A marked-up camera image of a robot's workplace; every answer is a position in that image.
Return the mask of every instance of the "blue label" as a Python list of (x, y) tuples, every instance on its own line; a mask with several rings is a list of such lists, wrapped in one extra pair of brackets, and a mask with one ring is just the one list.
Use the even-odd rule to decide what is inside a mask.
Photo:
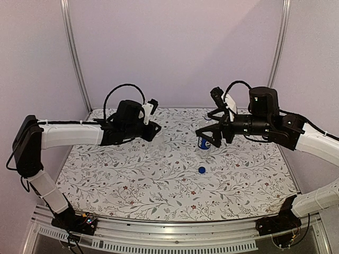
[(199, 137), (198, 139), (198, 147), (202, 150), (208, 150), (211, 147), (211, 143), (208, 142), (206, 139)]

